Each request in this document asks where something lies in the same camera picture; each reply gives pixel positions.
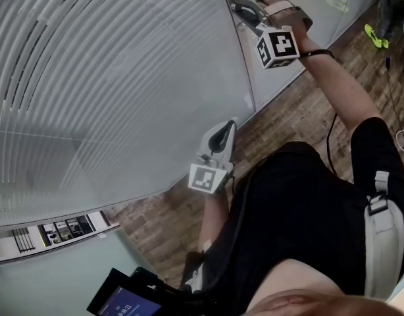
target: black shirt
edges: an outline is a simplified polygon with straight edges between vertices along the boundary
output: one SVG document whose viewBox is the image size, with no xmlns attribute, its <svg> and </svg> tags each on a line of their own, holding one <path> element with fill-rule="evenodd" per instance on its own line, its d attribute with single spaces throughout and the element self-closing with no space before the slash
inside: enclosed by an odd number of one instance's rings
<svg viewBox="0 0 404 316">
<path fill-rule="evenodd" d="M 285 144 L 258 168 L 232 259 L 213 290 L 215 314 L 244 313 L 268 272 L 285 259 L 315 268 L 346 294 L 364 293 L 366 196 L 376 193 L 376 171 L 390 172 L 390 198 L 404 216 L 404 166 L 378 118 L 356 129 L 351 151 L 355 185 L 334 176 L 301 142 Z M 204 286 L 215 279 L 230 250 L 247 178 L 239 182 L 230 217 L 203 258 Z M 187 263 L 184 276 L 194 269 Z"/>
</svg>

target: wooden floor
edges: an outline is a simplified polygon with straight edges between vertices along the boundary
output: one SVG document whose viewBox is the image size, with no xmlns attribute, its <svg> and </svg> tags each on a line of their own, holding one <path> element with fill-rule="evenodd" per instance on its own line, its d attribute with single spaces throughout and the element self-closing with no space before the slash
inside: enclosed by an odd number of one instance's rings
<svg viewBox="0 0 404 316">
<path fill-rule="evenodd" d="M 404 41 L 399 31 L 399 41 L 392 43 L 389 51 L 377 50 L 363 31 L 365 23 L 374 24 L 375 19 L 374 6 L 331 49 L 369 92 L 395 134 L 399 125 L 390 101 L 384 59 L 391 55 L 390 83 L 400 110 L 404 108 Z M 326 135 L 333 116 L 334 111 L 312 77 L 304 73 L 238 132 L 236 176 L 240 177 L 271 151 L 292 140 L 311 144 L 327 164 Z M 404 111 L 401 121 L 404 123 Z M 339 176 L 351 181 L 349 139 L 339 120 L 330 147 Z M 113 207 L 106 214 L 110 221 L 123 226 L 161 277 L 177 286 L 187 252 L 197 247 L 203 195 L 189 191 L 185 179 L 165 194 Z"/>
</svg>

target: yellow sneaker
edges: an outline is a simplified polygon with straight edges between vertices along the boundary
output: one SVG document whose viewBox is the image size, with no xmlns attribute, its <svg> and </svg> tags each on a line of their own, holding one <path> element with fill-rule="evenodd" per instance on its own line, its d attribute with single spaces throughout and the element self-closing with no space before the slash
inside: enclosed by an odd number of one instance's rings
<svg viewBox="0 0 404 316">
<path fill-rule="evenodd" d="M 386 40 L 386 39 L 383 39 L 382 40 L 382 47 L 386 48 L 386 49 L 389 49 L 389 41 Z"/>
<path fill-rule="evenodd" d="M 376 35 L 374 35 L 374 30 L 373 30 L 373 28 L 372 28 L 369 24 L 366 24 L 366 26 L 365 26 L 365 31 L 366 31 L 367 36 L 368 36 L 370 39 L 372 39 L 374 45 L 375 45 L 377 48 L 382 48 L 382 40 L 378 39 L 378 38 L 376 37 Z"/>
</svg>

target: black bracelet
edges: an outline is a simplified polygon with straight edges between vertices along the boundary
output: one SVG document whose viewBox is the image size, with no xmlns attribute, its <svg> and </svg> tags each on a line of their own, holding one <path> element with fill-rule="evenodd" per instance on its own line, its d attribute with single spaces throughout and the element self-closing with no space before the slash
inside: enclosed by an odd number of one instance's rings
<svg viewBox="0 0 404 316">
<path fill-rule="evenodd" d="M 308 51 L 307 53 L 300 54 L 300 59 L 302 57 L 310 57 L 314 55 L 329 55 L 331 56 L 331 58 L 335 59 L 335 55 L 330 50 L 327 49 L 317 49 L 314 51 Z"/>
</svg>

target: forearm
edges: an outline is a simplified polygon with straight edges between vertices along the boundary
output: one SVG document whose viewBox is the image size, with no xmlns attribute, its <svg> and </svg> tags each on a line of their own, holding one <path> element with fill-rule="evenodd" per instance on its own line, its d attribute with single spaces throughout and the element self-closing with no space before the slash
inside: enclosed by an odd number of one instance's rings
<svg viewBox="0 0 404 316">
<path fill-rule="evenodd" d="M 301 53 L 315 49 L 320 47 L 309 38 L 300 45 Z M 328 55 L 316 55 L 300 61 L 322 89 L 350 134 L 364 120 L 381 117 L 360 83 L 333 58 Z"/>
<path fill-rule="evenodd" d="M 228 200 L 226 191 L 222 190 L 214 196 L 206 196 L 201 234 L 199 236 L 199 251 L 203 251 L 203 245 L 206 241 L 215 241 L 227 219 Z"/>
</svg>

